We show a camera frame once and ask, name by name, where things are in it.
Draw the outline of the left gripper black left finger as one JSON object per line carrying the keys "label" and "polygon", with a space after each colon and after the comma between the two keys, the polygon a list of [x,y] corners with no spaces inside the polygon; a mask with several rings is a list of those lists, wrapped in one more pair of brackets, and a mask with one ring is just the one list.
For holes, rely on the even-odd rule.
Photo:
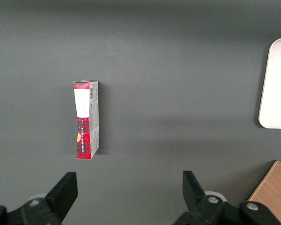
{"label": "left gripper black left finger", "polygon": [[78,196],[75,172],[67,172],[45,197],[28,200],[7,212],[0,205],[0,225],[60,225]]}

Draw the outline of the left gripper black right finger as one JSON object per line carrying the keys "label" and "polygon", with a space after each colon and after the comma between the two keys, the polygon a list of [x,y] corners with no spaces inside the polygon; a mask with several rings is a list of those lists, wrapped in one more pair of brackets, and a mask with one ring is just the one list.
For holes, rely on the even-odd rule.
{"label": "left gripper black right finger", "polygon": [[175,225],[279,225],[265,205],[242,202],[234,207],[215,195],[207,195],[192,171],[183,171],[183,197],[188,211]]}

